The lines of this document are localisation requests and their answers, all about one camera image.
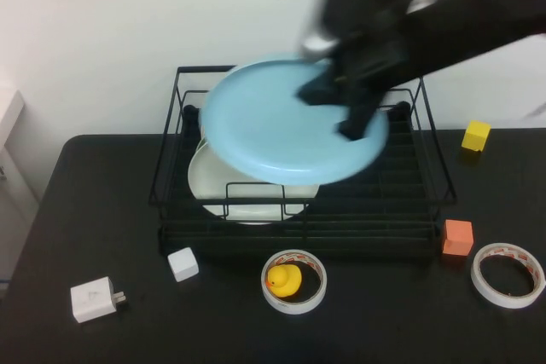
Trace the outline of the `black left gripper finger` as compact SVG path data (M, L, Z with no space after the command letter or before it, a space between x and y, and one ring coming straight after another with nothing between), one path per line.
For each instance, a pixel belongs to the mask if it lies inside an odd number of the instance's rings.
M341 96L335 76L331 72L323 72L303 84L297 97L307 105L340 105Z
M346 119L339 123L338 132L350 141L362 139L381 101L380 97L370 97L352 103L349 106L349 113Z

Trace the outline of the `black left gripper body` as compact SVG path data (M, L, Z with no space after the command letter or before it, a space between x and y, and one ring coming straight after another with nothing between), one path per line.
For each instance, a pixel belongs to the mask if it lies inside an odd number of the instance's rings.
M380 7L366 1L336 3L336 92L348 94L360 80L396 66L404 59L398 32L409 1Z

